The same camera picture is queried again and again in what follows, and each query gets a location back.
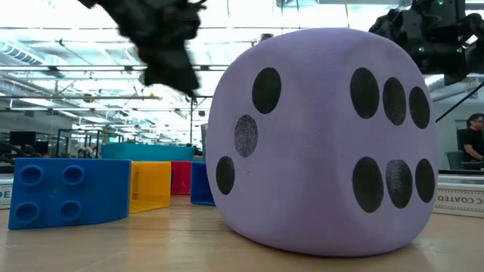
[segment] white box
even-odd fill
[[[482,178],[440,175],[433,212],[484,218],[484,184],[473,184]]]
[[[14,177],[0,176],[0,209],[9,209],[12,197],[12,187],[14,186]]]

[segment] purple foam die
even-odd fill
[[[227,225],[312,255],[405,246],[436,193],[433,108],[419,69],[390,40],[307,29],[244,52],[215,92],[206,164]]]

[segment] black dot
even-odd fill
[[[252,102],[262,114],[270,113],[278,105],[281,97],[281,76],[272,67],[264,68],[256,77],[252,86]]]
[[[363,119],[370,119],[378,110],[380,90],[377,79],[370,70],[358,68],[350,82],[351,101],[356,113]]]
[[[415,187],[420,199],[429,203],[436,189],[436,178],[432,166],[427,159],[422,159],[415,170]]]
[[[400,160],[394,159],[386,165],[386,188],[393,205],[403,209],[410,202],[413,190],[411,171],[408,165]]]
[[[220,193],[228,195],[232,191],[235,182],[235,168],[230,157],[223,156],[217,163],[216,180]]]
[[[410,115],[418,128],[426,128],[430,122],[430,106],[424,90],[420,87],[414,87],[410,91],[408,99]]]
[[[235,149],[244,158],[250,156],[257,147],[259,133],[256,120],[248,115],[239,118],[235,125]]]
[[[383,87],[383,108],[393,125],[401,125],[407,115],[407,98],[402,83],[394,77],[389,78]]]
[[[383,178],[377,162],[364,157],[353,169],[353,192],[365,212],[375,212],[383,200]]]

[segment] man in black shirt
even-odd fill
[[[474,113],[467,120],[467,130],[463,134],[462,144],[466,161],[482,161],[484,158],[484,138],[482,137],[482,117],[481,113]]]

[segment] wooden table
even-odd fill
[[[109,224],[8,231],[0,211],[1,272],[483,271],[484,219],[434,215],[412,245],[371,258],[316,258],[270,249],[230,231],[216,208],[176,196],[170,209]]]

